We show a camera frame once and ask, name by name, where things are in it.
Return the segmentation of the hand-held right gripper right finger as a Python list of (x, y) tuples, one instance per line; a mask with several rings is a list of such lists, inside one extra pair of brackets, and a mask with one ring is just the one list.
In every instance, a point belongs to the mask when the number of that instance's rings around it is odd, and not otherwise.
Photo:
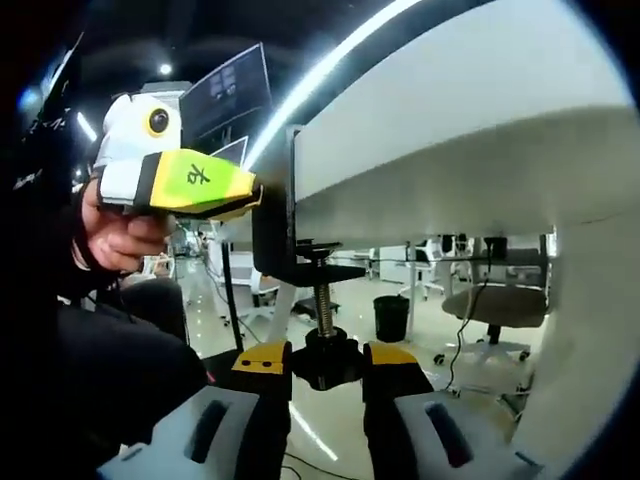
[(376, 479), (534, 479), (543, 466), (458, 398), (436, 391), (409, 352), (364, 345), (363, 429)]

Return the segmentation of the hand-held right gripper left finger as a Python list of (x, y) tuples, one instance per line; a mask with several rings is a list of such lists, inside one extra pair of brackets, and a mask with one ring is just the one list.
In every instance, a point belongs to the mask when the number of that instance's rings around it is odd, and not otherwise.
[(201, 389), (99, 479), (278, 479), (291, 431), (291, 343), (240, 353), (224, 383)]

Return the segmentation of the person's left hand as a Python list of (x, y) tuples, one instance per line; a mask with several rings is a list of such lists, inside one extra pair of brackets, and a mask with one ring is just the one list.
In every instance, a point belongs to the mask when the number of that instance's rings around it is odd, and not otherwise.
[(76, 263), (84, 269), (96, 266), (109, 271), (133, 272), (146, 256), (160, 255), (176, 229), (173, 215), (131, 216), (103, 209), (97, 182), (87, 184), (81, 201), (84, 237), (73, 243)]

